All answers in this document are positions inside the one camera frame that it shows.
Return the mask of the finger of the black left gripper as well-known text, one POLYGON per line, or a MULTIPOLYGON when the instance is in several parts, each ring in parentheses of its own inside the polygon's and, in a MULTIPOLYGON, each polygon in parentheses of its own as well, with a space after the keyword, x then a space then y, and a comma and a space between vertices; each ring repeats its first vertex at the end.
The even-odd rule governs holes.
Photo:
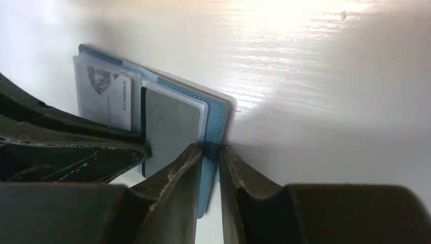
POLYGON ((1 182, 108 183, 148 157, 140 134, 48 106, 1 76, 1 182))

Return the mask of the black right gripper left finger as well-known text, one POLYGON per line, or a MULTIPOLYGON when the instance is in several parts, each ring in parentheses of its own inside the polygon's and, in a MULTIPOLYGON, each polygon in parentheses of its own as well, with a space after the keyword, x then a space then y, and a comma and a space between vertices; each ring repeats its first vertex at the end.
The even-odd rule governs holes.
POLYGON ((203 151, 127 187, 1 184, 1 243, 194 243, 203 151))

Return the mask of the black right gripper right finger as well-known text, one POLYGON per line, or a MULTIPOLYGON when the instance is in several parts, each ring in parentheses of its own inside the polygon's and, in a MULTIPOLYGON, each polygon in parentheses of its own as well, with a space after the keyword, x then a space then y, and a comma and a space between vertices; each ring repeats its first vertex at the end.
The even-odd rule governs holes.
POLYGON ((225 243, 430 243, 430 214, 391 185, 278 185, 219 150, 225 243))

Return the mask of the blue leather card holder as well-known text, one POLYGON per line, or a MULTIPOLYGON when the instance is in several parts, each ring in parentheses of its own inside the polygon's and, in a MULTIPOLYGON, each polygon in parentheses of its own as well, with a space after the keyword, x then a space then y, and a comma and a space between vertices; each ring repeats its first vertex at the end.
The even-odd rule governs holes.
MULTIPOLYGON (((203 162, 199 185, 199 198, 197 205, 197 217, 202 218, 209 203, 212 181, 216 173, 218 149, 222 143, 223 133, 228 117, 228 105, 220 97, 215 97, 198 88, 172 79, 159 72, 150 70, 138 64, 122 58, 106 54, 85 44, 79 45, 79 52, 73 58, 75 60, 91 62, 112 69, 132 79, 131 84, 131 111, 132 130, 130 132, 140 134, 144 139, 144 145, 150 154, 145 135, 145 96, 147 88, 162 88, 166 91, 177 92, 184 96, 194 98, 206 105, 204 115, 203 140, 198 144, 203 149, 203 162)), ((145 175, 145 162, 137 165, 137 168, 145 175)))

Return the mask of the dark grey credit card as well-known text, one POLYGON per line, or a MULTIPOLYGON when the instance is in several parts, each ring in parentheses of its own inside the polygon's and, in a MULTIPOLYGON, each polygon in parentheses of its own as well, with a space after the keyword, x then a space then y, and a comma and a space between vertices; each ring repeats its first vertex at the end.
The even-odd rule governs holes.
POLYGON ((173 162, 192 143, 203 140, 204 103, 162 88, 147 88, 145 135, 150 158, 143 166, 145 175, 155 174, 173 162))

